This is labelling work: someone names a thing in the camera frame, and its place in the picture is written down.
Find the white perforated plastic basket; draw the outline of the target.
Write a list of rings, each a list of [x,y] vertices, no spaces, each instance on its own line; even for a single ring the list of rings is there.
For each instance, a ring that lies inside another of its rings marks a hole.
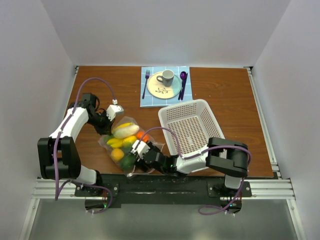
[[[220,125],[207,101],[203,99],[190,100],[161,108],[158,111],[166,144],[171,155],[177,155],[178,150],[183,155],[198,151],[208,144],[210,138],[223,139]]]

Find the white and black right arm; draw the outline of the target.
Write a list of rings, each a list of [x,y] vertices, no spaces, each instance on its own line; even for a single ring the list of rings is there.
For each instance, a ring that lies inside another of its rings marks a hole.
[[[240,190],[248,176],[252,154],[244,143],[211,137],[208,144],[185,155],[164,155],[153,143],[136,140],[130,151],[138,168],[155,169],[168,176],[186,176],[205,169],[224,174],[223,192],[230,197]]]

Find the clear zip top bag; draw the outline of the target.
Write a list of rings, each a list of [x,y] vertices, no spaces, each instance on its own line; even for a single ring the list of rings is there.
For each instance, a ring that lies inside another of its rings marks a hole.
[[[111,128],[111,130],[112,130],[113,128],[117,127],[118,125],[121,125],[121,124],[124,124],[124,123],[129,123],[129,122],[131,122],[131,123],[133,123],[133,124],[135,124],[135,125],[138,125],[138,123],[136,122],[136,120],[135,120],[134,118],[128,117],[128,116],[124,116],[115,126],[113,126],[113,127]],[[143,132],[144,132],[144,130],[139,126],[139,131],[138,131],[138,132],[140,132],[140,131],[143,131]],[[100,137],[100,139],[98,140],[99,145],[100,145],[101,147],[103,147],[103,148],[106,149],[106,151],[107,151],[108,155],[110,156],[110,158],[111,158],[111,152],[112,152],[112,150],[113,150],[114,148],[108,146],[108,145],[106,144],[106,142],[107,142],[109,139],[112,139],[112,138],[115,138],[115,137],[113,136],[113,134],[112,134],[112,132],[111,132],[111,135],[102,135],[102,136]],[[124,146],[123,146],[123,147],[121,147],[121,148],[119,148],[119,149],[122,149],[122,151],[124,152],[124,156],[132,154],[132,153],[131,153],[132,146],[131,146],[131,147],[124,147]],[[120,161],[119,161],[119,162],[113,161],[113,162],[120,168]],[[154,171],[155,171],[154,169],[149,169],[149,170],[145,173],[145,172],[143,172],[142,170],[138,169],[135,165],[134,165],[134,167],[133,167],[132,170],[123,170],[123,172],[125,173],[125,175],[126,175],[128,178],[131,178],[131,177],[133,177],[133,176],[135,176],[135,175],[148,175],[148,174],[151,174],[151,173],[154,172]]]

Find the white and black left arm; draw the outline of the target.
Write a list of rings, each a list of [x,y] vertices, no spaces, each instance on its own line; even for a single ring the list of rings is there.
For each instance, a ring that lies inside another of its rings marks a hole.
[[[59,180],[75,181],[86,186],[92,196],[99,196],[104,190],[99,171],[82,165],[76,147],[76,139],[85,124],[94,127],[99,135],[110,135],[116,116],[123,113],[117,100],[106,110],[99,112],[100,100],[92,93],[85,93],[69,105],[66,117],[48,137],[37,142],[40,173],[42,178],[55,181],[55,198],[63,189]]]

